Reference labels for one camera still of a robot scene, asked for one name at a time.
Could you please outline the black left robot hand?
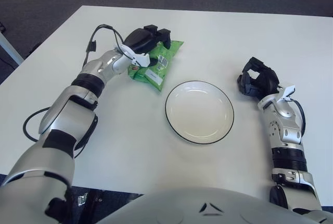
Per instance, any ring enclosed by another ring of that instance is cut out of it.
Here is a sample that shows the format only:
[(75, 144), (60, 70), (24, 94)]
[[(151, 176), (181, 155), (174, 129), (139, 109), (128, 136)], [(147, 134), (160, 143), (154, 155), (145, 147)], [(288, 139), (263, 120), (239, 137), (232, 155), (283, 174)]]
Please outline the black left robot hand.
[(150, 24), (131, 32), (120, 45), (120, 51), (131, 64), (146, 68), (157, 63), (150, 57), (149, 52), (160, 42), (166, 49), (170, 49), (171, 31), (159, 30), (156, 25)]

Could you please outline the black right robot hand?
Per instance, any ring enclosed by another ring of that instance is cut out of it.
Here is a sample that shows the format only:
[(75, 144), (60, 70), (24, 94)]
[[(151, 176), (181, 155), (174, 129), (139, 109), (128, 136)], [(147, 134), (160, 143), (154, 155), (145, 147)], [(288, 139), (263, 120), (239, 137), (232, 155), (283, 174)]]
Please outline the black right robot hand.
[[(259, 75), (255, 79), (251, 78), (249, 70), (258, 72)], [(237, 85), (243, 95), (261, 100), (268, 95), (278, 93), (279, 79), (274, 70), (255, 57), (251, 57), (237, 78)]]

